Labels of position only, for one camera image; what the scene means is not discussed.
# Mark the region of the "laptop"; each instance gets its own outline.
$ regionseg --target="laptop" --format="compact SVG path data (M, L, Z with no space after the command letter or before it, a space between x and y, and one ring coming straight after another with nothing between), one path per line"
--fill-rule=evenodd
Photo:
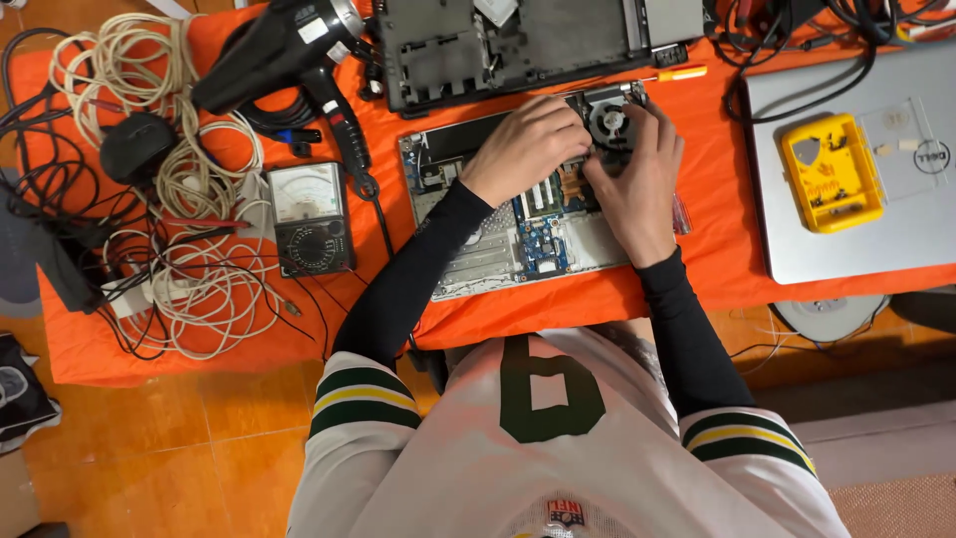
M956 43L945 42L881 54L869 76L843 96L782 122L745 129L765 262L775 281L956 263L956 71L941 68L954 57ZM756 118L790 110L845 85L855 65L838 61L747 77L741 103ZM885 210L872 222L815 234L801 220L780 139L840 113L857 119L874 150Z
M687 61L701 0L376 0L388 106L406 118Z
M621 112L646 103L639 81L564 96L581 115L609 173L630 160L635 130ZM417 224L445 196L485 139L508 116L413 133L399 152ZM502 204L468 239L442 275L433 301L442 301L597 271L629 263L581 174L585 158L561 164L540 183Z

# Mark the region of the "nfl logo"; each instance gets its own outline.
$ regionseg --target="nfl logo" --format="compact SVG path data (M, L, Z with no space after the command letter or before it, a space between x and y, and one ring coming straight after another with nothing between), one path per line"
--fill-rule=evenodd
M551 523L561 524L565 528L575 525L584 527L584 512L581 511L581 505L574 501L548 501L548 514Z

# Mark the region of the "black arm sleeve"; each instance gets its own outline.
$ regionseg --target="black arm sleeve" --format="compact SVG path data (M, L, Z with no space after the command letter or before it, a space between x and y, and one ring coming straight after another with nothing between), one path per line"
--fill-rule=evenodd
M411 239L352 306L332 345L385 366L422 317L435 286L465 241L494 213L464 185L455 182Z
M690 287L681 248L635 271L650 306L661 371L678 418L720 407L755 407Z

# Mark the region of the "multimeter display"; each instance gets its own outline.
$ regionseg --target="multimeter display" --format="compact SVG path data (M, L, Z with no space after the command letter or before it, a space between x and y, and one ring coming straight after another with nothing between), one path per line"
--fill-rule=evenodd
M278 168L266 176L272 191L282 277L325 275L353 267L342 165L331 162Z

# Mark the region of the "person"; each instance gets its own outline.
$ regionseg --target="person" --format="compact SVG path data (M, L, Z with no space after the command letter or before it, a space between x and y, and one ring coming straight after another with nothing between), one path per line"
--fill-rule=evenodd
M494 208L591 136L562 99L510 114L344 321L315 395L290 537L849 536L781 417L756 407L687 280L672 231L684 139L624 112L620 177L583 167L641 279L666 387L586 327L484 342L421 420L395 356Z

